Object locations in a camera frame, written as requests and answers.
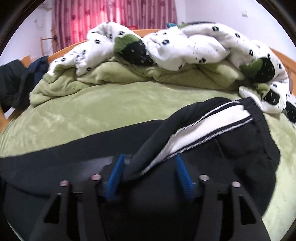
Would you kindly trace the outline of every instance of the green blanket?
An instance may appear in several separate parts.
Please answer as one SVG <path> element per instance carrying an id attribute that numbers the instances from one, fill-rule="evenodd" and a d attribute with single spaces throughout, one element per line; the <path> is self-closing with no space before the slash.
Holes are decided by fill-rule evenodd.
<path id="1" fill-rule="evenodd" d="M 139 122 L 166 119 L 185 105 L 217 96 L 240 98 L 236 92 L 152 81 L 84 88 L 35 108 L 30 106 L 10 122 L 0 136 L 0 156 L 24 154 Z M 271 240 L 279 241 L 296 217 L 296 131 L 283 114 L 265 117 L 280 149 L 281 162 L 263 221 Z"/>
<path id="2" fill-rule="evenodd" d="M 32 106 L 38 106 L 55 97 L 77 93 L 93 85 L 106 83 L 135 83 L 157 81 L 174 85 L 205 88 L 234 89 L 235 80 L 243 74 L 226 60 L 216 64 L 186 64 L 179 71 L 170 71 L 157 65 L 145 67 L 130 64 L 120 57 L 113 57 L 83 76 L 77 77 L 75 67 L 58 65 L 54 75 L 46 73 L 30 94 Z"/>

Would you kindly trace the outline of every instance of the black plastic bracket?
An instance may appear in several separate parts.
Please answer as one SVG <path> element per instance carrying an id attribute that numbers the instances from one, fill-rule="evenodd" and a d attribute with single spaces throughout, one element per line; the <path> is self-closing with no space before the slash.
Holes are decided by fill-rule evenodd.
<path id="1" fill-rule="evenodd" d="M 42 210 L 29 241 L 72 241 L 67 234 L 67 212 L 68 200 L 71 190 L 71 184 L 59 186 Z M 55 217 L 52 215 L 53 209 L 58 209 Z"/>
<path id="2" fill-rule="evenodd" d="M 239 182 L 233 182 L 228 191 L 231 210 L 223 212 L 222 201 L 218 199 L 215 182 L 208 176 L 200 180 L 204 185 L 203 203 L 194 241 L 218 241 L 221 239 L 222 215 L 233 215 L 229 241 L 270 241 L 259 212 L 247 191 Z"/>
<path id="3" fill-rule="evenodd" d="M 75 190 L 80 190 L 83 187 L 79 195 L 82 194 L 83 199 L 83 217 L 87 241 L 106 241 L 96 192 L 101 182 L 101 176 L 94 175 L 85 182 L 74 184 Z M 77 210 L 72 210 L 69 205 L 70 195 L 77 195 L 77 192 L 72 191 L 72 185 L 69 182 L 61 182 L 58 190 L 50 197 L 39 216 L 29 241 L 74 240 L 69 237 L 68 233 L 68 212 L 77 212 Z"/>

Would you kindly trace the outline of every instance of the white stripe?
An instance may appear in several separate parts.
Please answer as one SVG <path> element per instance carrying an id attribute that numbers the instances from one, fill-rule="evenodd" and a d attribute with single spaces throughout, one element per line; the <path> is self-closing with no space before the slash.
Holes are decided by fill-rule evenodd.
<path id="1" fill-rule="evenodd" d="M 116 22 L 121 24 L 121 18 L 120 18 L 120 8 L 115 7 L 115 12 L 116 12 Z"/>
<path id="2" fill-rule="evenodd" d="M 243 120 L 248 116 L 250 116 L 250 113 L 247 110 L 244 110 L 243 105 L 235 105 L 211 115 L 195 125 L 182 129 L 170 137 L 167 144 L 152 161 L 152 163 L 158 163 L 184 146 L 195 142 L 217 129 Z"/>
<path id="3" fill-rule="evenodd" d="M 227 103 L 225 103 L 225 104 L 223 104 L 223 105 L 219 105 L 219 106 L 216 107 L 215 109 L 213 109 L 213 110 L 209 111 L 208 113 L 204 114 L 204 115 L 203 115 L 200 119 L 198 119 L 196 122 L 190 124 L 189 126 L 185 126 L 185 127 L 180 128 L 179 130 L 177 130 L 176 134 L 178 134 L 180 131 L 182 131 L 182 130 L 184 130 L 184 129 L 187 129 L 188 127 L 191 127 L 191 126 L 196 125 L 197 123 L 199 123 L 201 120 L 203 120 L 204 118 L 206 118 L 207 116 L 209 116 L 210 114 L 212 114 L 213 112 L 215 112 L 216 110 L 218 110 L 218 109 L 220 109 L 220 108 L 222 108 L 222 107 L 224 107 L 224 106 L 226 106 L 226 105 L 230 105 L 230 104 L 232 104 L 232 103 L 238 103 L 238 104 L 240 104 L 239 101 L 231 101 L 231 102 L 227 102 Z"/>
<path id="4" fill-rule="evenodd" d="M 250 119 L 246 120 L 245 122 L 242 122 L 242 123 L 237 124 L 237 125 L 235 125 L 235 126 L 231 126 L 231 127 L 227 128 L 227 129 L 224 129 L 224 130 L 222 130 L 222 131 L 216 132 L 216 133 L 214 133 L 214 134 L 212 134 L 212 135 L 210 135 L 210 136 L 204 138 L 203 140 L 201 140 L 201 141 L 199 141 L 199 142 L 197 142 L 197 143 L 195 143 L 195 144 L 193 144 L 193 145 L 191 145 L 191 146 L 188 146 L 188 147 L 183 148 L 183 149 L 181 149 L 181 150 L 179 150 L 179 151 L 177 151 L 177 152 L 172 153 L 171 155 L 167 156 L 167 157 L 164 159 L 164 161 L 167 160 L 167 159 L 170 159 L 170 158 L 172 158 L 173 156 L 176 156 L 176 155 L 178 155 L 178 154 L 180 154 L 180 153 L 183 153 L 183 152 L 185 152 L 185 151 L 187 151 L 187 150 L 190 150 L 190 149 L 192 149 L 192 148 L 194 148 L 194 147 L 196 147 L 196 146 L 199 146 L 200 144 L 202 144 L 202 143 L 204 143 L 204 142 L 207 142 L 207 141 L 209 141 L 209 140 L 215 138 L 215 137 L 218 136 L 218 135 L 224 134 L 224 133 L 226 133 L 226 132 L 228 132 L 228 131 L 232 131 L 232 130 L 235 129 L 235 128 L 238 128 L 238 127 L 240 127 L 240 126 L 243 126 L 243 125 L 247 124 L 248 122 L 250 122 L 251 120 L 253 120 L 252 117 L 251 117 Z"/>

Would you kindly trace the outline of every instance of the bed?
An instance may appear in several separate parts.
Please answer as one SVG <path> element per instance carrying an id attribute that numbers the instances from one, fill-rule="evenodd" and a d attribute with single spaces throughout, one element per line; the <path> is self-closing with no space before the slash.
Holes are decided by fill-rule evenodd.
<path id="1" fill-rule="evenodd" d="M 135 30 L 141 37 L 155 31 L 158 30 Z M 49 56 L 49 63 L 78 44 Z M 273 52 L 294 82 L 292 92 L 296 94 L 296 62 L 276 50 Z M 30 57 L 24 58 L 22 62 L 28 65 Z M 183 106 L 212 97 L 240 99 L 237 91 L 197 89 L 152 81 L 93 85 L 72 95 L 53 98 L 35 108 L 30 106 L 24 112 L 15 110 L 7 119 L 1 113 L 0 157 L 61 145 L 135 123 L 166 119 Z M 293 185 L 296 180 L 296 163 L 293 161 L 296 160 L 296 131 L 283 114 L 265 114 L 265 117 L 282 156 L 276 189 L 263 221 L 271 240 L 280 241 L 288 238 L 290 233 L 287 231 L 296 217 L 296 192 Z"/>

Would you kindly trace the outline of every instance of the patterned curtain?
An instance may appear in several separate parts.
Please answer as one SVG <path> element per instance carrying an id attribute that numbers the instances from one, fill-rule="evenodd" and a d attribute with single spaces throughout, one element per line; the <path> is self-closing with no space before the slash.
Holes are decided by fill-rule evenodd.
<path id="1" fill-rule="evenodd" d="M 53 0 L 53 4 L 56 51 L 85 40 L 87 32 L 102 22 L 137 29 L 166 28 L 166 22 L 177 22 L 175 0 Z"/>
<path id="2" fill-rule="evenodd" d="M 127 25 L 138 29 L 165 29 L 166 23 L 177 23 L 175 0 L 125 0 Z"/>

